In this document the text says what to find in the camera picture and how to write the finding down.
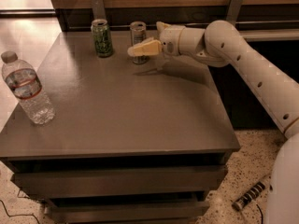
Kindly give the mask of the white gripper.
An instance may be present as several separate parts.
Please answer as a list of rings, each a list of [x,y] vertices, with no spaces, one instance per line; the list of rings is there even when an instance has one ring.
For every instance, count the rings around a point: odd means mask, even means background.
[[[179,39],[184,26],[170,25],[162,21],[156,22],[156,28],[159,32],[159,40],[154,37],[150,37],[137,43],[127,50],[127,53],[131,57],[138,56],[155,56],[162,52],[171,56],[179,55]]]

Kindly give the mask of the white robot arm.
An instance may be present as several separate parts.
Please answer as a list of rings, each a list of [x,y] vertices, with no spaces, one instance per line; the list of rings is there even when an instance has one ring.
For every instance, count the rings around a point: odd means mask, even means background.
[[[253,49],[228,21],[205,29],[156,23],[159,37],[131,46],[128,54],[186,55],[197,62],[233,66],[287,138],[271,174],[264,224],[299,224],[299,84]]]

